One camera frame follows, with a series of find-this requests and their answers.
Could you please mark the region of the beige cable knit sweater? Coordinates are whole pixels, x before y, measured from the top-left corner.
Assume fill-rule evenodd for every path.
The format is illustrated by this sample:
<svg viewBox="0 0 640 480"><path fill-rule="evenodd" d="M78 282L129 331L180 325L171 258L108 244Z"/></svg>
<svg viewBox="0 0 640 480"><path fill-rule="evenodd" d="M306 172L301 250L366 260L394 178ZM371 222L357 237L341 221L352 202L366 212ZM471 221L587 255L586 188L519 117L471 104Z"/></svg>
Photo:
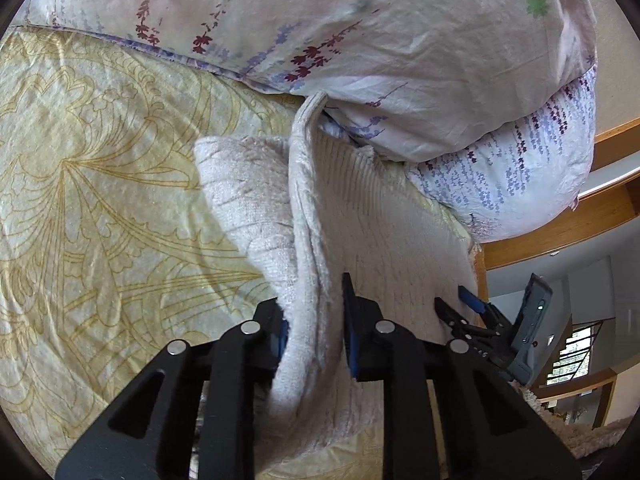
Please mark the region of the beige cable knit sweater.
<svg viewBox="0 0 640 480"><path fill-rule="evenodd" d="M476 289L469 234L422 200L372 148L324 133L311 96L287 138L208 136L194 155L224 234L265 278L290 331L258 426L266 469L356 436L382 418L377 382L349 374L344 276L386 318L435 342L436 298Z"/></svg>

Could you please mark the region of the white lavender lower pillow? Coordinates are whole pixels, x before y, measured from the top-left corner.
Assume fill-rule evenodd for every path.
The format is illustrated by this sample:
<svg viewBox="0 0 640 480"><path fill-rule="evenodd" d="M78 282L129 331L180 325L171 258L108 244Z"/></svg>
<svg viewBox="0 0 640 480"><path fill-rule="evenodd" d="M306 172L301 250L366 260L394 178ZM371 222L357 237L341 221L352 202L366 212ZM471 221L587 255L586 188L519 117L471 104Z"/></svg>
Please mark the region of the white lavender lower pillow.
<svg viewBox="0 0 640 480"><path fill-rule="evenodd" d="M405 176L448 207L480 243L539 229L577 203L593 161L597 69L566 84L536 112L461 151L405 162Z"/></svg>

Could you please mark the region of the yellow patterned bed sheet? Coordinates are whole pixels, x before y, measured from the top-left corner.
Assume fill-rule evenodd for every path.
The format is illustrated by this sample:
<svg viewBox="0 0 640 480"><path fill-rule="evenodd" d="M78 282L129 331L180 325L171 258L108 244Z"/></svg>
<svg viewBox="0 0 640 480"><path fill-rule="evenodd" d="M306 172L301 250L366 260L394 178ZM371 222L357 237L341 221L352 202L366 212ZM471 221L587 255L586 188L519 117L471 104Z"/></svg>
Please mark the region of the yellow patterned bed sheet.
<svg viewBox="0 0 640 480"><path fill-rule="evenodd" d="M198 183L203 136L287 136L299 108L76 32L1 43L1 408L47 473L171 339L270 290Z"/></svg>

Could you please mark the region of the pink floral upper pillow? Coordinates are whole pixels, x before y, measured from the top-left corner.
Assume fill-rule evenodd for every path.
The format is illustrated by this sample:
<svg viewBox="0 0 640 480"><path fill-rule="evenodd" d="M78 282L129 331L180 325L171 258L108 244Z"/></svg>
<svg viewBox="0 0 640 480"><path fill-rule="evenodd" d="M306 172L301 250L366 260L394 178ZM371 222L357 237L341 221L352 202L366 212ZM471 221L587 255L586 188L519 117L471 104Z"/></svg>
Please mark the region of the pink floral upper pillow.
<svg viewBox="0 0 640 480"><path fill-rule="evenodd" d="M410 162L533 113L596 59L589 0L25 0L15 21L322 92L337 125Z"/></svg>

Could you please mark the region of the wooden bed headboard frame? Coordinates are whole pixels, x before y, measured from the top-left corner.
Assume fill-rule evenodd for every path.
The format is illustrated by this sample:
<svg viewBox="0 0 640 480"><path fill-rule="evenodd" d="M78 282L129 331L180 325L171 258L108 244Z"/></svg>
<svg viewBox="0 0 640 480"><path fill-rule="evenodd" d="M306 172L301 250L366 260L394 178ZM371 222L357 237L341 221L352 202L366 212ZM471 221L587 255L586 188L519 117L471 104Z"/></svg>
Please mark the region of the wooden bed headboard frame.
<svg viewBox="0 0 640 480"><path fill-rule="evenodd" d="M596 136L593 165L577 203L539 229L480 248L475 270L488 299L524 288L532 273L546 280L600 257L639 218L639 121Z"/></svg>

